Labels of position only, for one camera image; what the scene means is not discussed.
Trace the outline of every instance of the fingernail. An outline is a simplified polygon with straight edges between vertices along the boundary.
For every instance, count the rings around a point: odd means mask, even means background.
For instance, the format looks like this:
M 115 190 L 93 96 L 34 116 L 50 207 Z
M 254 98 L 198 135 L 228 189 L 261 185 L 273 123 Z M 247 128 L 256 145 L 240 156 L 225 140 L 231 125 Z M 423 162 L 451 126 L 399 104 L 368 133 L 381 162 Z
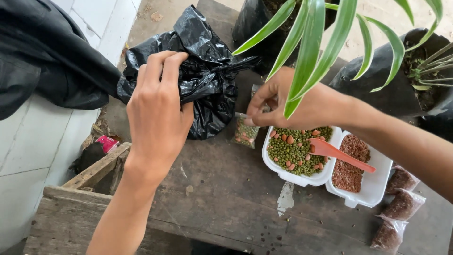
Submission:
M 244 120 L 244 124 L 249 127 L 256 127 L 256 125 L 253 123 L 252 118 L 246 118 Z

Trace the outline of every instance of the right hand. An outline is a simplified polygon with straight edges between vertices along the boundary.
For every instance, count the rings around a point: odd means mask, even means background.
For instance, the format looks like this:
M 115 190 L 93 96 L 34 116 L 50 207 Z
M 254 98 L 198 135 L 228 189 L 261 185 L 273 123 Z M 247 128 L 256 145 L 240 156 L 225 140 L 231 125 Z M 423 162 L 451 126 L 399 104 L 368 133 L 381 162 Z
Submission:
M 292 130 L 311 130 L 323 126 L 347 124 L 354 98 L 318 83 L 308 91 L 294 114 L 287 120 L 283 110 L 293 82 L 294 69 L 282 67 L 261 88 L 259 88 L 247 109 L 248 126 L 275 126 Z M 263 113 L 268 104 L 273 111 Z

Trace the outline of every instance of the white paint stain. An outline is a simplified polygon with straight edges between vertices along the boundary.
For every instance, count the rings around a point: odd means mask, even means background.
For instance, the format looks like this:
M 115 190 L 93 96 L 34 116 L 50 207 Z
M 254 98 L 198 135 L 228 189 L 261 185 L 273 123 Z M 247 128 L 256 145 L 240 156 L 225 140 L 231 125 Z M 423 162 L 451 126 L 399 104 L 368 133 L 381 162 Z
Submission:
M 294 199 L 293 199 L 293 190 L 294 190 L 294 183 L 292 182 L 285 182 L 280 193 L 280 197 L 277 200 L 279 204 L 277 210 L 280 212 L 286 212 L 288 208 L 294 206 Z
M 184 177 L 187 178 L 187 175 L 186 175 L 186 173 L 184 172 L 184 168 L 183 168 L 183 165 L 182 165 L 182 164 L 181 164 L 181 172 L 183 172 Z

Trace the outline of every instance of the forearm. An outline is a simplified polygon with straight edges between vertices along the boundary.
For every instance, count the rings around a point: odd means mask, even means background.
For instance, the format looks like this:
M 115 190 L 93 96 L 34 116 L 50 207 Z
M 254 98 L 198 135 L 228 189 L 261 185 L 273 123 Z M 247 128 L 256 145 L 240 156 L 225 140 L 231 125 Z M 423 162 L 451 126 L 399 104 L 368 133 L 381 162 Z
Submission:
M 353 114 L 339 126 L 382 152 L 453 202 L 453 144 L 359 100 L 348 108 Z
M 102 215 L 87 250 L 88 255 L 132 255 L 145 235 L 156 184 L 136 185 L 125 173 Z

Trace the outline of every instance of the soil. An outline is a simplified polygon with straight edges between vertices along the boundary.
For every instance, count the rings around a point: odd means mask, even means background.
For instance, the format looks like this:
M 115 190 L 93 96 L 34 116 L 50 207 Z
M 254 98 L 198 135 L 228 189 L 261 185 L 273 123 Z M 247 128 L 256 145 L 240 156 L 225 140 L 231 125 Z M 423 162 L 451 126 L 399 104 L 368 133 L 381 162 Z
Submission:
M 287 0 L 263 0 L 264 4 L 266 5 L 266 8 L 270 11 L 270 13 L 272 15 L 275 15 L 277 13 L 277 11 L 280 9 L 280 7 L 286 1 Z M 325 0 L 325 2 L 332 3 L 333 0 Z M 299 13 L 299 10 L 300 10 L 300 3 L 301 2 L 296 3 L 296 6 L 294 7 L 294 10 L 291 13 L 291 15 L 289 16 L 289 18 L 280 27 L 280 29 L 283 30 L 285 35 L 287 35 L 289 33 L 289 31 L 291 30 L 291 27 L 294 24 L 294 21 L 296 20 L 297 14 Z M 326 26 L 328 26 L 328 24 L 330 24 L 330 23 L 328 20 L 326 20 Z
M 406 49 L 412 46 L 412 44 L 406 45 Z M 426 54 L 426 49 L 424 47 L 418 47 L 415 50 L 412 50 L 406 53 L 405 58 L 403 60 L 403 70 L 405 75 L 409 75 L 410 70 L 416 68 L 419 65 L 420 60 L 427 59 L 428 56 Z M 423 79 L 430 80 L 430 79 L 439 79 L 442 78 L 440 74 L 434 76 L 434 74 L 427 74 L 423 76 Z M 409 83 L 412 85 L 421 85 L 415 79 L 408 78 Z M 420 107 L 423 111 L 427 112 L 431 110 L 436 102 L 440 99 L 440 97 L 448 91 L 448 87 L 442 86 L 432 86 L 430 89 L 425 91 L 420 91 L 414 89 L 415 95 L 419 101 Z

